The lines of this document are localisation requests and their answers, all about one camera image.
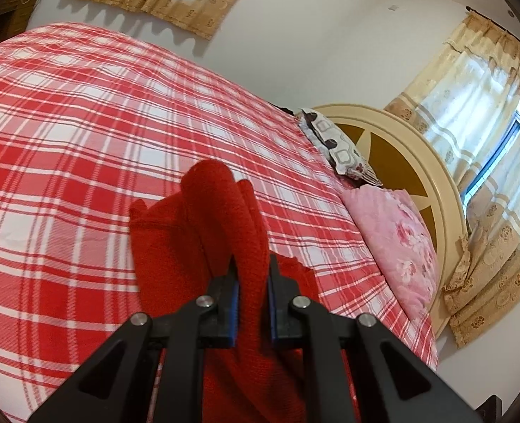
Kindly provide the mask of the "beige curtain by headboard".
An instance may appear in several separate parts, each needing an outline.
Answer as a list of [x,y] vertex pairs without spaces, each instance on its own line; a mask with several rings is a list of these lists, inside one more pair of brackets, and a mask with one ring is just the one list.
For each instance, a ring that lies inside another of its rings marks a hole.
[[441,157],[467,198],[464,254],[441,291],[444,320],[465,347],[520,302],[520,40],[477,12],[388,105]]

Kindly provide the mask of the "cream wooden headboard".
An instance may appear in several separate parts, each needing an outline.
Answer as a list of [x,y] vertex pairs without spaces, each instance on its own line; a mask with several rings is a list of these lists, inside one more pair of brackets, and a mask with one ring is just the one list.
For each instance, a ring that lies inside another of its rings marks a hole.
[[385,110],[346,103],[315,110],[355,143],[385,188],[411,196],[436,249],[443,287],[464,254],[467,228],[460,193],[441,157],[410,123]]

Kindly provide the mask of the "red knitted sweater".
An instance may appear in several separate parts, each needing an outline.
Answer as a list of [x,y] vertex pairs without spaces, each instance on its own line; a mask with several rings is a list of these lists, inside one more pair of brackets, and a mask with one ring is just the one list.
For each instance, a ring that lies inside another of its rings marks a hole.
[[236,344],[204,354],[203,421],[308,421],[302,353],[278,355],[269,337],[272,255],[252,184],[234,179],[218,160],[202,160],[182,177],[178,193],[153,206],[134,202],[129,229],[141,307],[152,317],[195,303],[236,265]]

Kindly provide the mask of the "grey white patterned pillow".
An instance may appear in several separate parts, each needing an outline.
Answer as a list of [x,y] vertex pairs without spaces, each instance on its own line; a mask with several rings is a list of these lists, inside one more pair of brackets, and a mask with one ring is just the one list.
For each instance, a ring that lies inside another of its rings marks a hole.
[[302,109],[296,116],[296,120],[300,130],[331,163],[337,175],[376,187],[382,186],[382,182],[367,159],[332,120],[312,109]]

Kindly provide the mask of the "pink floral blanket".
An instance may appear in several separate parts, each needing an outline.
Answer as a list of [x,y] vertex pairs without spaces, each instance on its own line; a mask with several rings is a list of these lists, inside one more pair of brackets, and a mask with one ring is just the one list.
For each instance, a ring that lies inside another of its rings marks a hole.
[[411,196],[366,184],[343,191],[341,199],[409,319],[428,314],[441,268]]

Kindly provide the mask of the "red white plaid bedspread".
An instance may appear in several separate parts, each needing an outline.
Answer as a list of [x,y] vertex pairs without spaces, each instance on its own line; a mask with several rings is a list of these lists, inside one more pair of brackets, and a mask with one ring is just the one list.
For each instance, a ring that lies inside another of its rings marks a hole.
[[270,247],[315,271],[334,313],[369,311],[431,368],[410,320],[295,119],[188,60],[56,23],[0,44],[0,409],[23,422],[139,310],[132,202],[174,194],[202,159],[249,180]]

